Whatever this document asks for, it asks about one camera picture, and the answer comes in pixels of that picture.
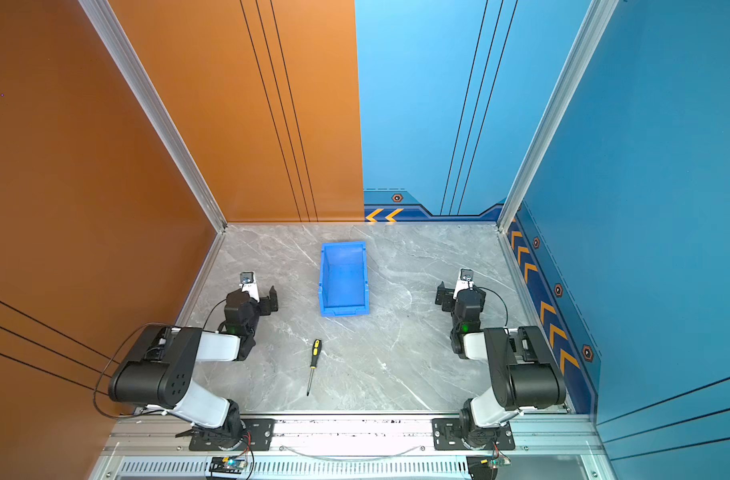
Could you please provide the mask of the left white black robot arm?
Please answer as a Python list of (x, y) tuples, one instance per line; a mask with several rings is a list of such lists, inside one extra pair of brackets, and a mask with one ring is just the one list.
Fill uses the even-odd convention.
[(142, 409), (141, 415), (170, 415), (189, 428), (177, 434), (190, 438), (190, 448), (224, 451), (250, 447), (249, 427), (236, 401), (218, 396), (193, 379), (203, 362), (240, 362), (256, 345), (259, 320), (279, 310), (271, 287), (261, 296), (254, 283), (241, 283), (224, 302), (224, 320), (216, 330), (143, 326), (108, 383), (109, 398)]

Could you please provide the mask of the black yellow screwdriver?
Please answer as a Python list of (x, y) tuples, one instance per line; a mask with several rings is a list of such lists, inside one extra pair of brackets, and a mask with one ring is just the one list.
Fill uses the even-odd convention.
[(310, 373), (307, 382), (306, 395), (309, 396), (313, 385), (314, 375), (319, 363), (319, 358), (322, 350), (322, 340), (315, 339), (312, 345), (311, 359), (310, 359)]

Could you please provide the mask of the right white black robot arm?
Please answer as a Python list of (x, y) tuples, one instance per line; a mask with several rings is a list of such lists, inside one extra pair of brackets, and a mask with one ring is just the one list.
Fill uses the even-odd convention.
[(567, 387), (539, 327), (481, 325), (488, 293), (465, 277), (453, 288), (437, 287), (435, 304), (452, 320), (453, 352), (463, 360), (485, 362), (489, 372), (489, 386), (465, 401), (448, 441), (459, 440), (468, 449), (512, 449), (506, 438), (509, 422), (563, 404)]

